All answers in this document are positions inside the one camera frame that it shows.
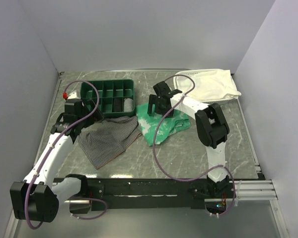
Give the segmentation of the green white patterned underwear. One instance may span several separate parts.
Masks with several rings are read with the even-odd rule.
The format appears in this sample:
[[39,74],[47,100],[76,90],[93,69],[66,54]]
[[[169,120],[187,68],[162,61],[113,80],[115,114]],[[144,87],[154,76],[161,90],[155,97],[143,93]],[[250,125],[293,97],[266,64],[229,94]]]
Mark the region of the green white patterned underwear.
[[[152,146],[154,133],[162,119],[162,115],[154,114],[154,116],[151,117],[147,114],[147,110],[148,103],[138,105],[136,107],[136,116],[141,127],[142,135],[144,136],[147,144]],[[167,139],[168,136],[186,130],[190,127],[191,124],[189,122],[189,117],[179,110],[174,110],[173,117],[165,118],[161,123],[156,135],[155,144],[160,145]]]

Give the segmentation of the green compartment organizer tray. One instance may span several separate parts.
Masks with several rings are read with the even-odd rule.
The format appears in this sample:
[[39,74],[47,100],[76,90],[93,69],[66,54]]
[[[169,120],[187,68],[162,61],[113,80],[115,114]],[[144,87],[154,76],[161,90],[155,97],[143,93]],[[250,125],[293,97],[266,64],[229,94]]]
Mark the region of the green compartment organizer tray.
[[[80,87],[80,96],[84,103],[87,100],[97,102],[98,108],[105,118],[119,118],[123,116],[133,117],[136,113],[135,109],[135,88],[134,81],[131,79],[113,79],[113,80],[97,80],[91,81],[90,84],[82,83]],[[134,100],[134,109],[132,112],[113,112],[113,99],[131,98]]]

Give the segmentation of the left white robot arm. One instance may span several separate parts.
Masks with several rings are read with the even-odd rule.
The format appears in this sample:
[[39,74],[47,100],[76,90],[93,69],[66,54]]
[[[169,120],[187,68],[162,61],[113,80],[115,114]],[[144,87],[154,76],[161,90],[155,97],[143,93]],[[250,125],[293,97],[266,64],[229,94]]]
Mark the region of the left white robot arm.
[[53,186],[53,181],[81,131],[103,118],[98,104],[77,98],[65,101],[64,112],[52,126],[48,143],[34,168],[10,187],[15,218],[50,223],[66,200],[87,197],[89,187],[84,175],[69,174],[57,186]]

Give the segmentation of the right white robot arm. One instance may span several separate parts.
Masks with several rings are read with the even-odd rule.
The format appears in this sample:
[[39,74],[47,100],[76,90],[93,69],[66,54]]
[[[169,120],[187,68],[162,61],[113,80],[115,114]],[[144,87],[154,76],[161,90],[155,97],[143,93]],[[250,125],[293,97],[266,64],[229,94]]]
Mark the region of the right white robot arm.
[[[198,138],[206,147],[209,169],[196,178],[174,178],[162,168],[156,156],[155,140],[159,127],[167,116],[173,116],[175,108],[195,120]],[[160,170],[169,178],[181,182],[195,181],[207,175],[207,193],[215,198],[225,193],[228,190],[228,177],[231,176],[225,165],[225,144],[229,135],[229,126],[219,104],[208,105],[186,95],[150,95],[148,114],[151,115],[152,112],[162,115],[155,130],[152,145],[153,157]]]

